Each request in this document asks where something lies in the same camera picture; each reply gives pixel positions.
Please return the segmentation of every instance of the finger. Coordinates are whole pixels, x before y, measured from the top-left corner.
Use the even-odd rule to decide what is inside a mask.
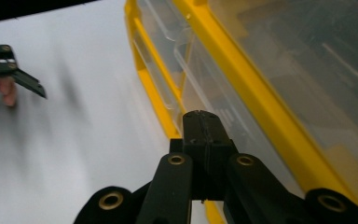
[[[0,92],[9,95],[15,88],[13,77],[0,77]]]
[[[13,83],[13,87],[11,88],[11,92],[8,95],[3,96],[3,101],[5,105],[13,106],[16,104],[17,100],[17,88]]]

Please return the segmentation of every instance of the white table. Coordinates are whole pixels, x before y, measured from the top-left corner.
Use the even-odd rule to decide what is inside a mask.
[[[0,101],[0,223],[72,223],[93,193],[153,178],[169,140],[134,69],[124,2],[98,1],[0,21],[45,100]],[[206,223],[193,203],[192,223]]]

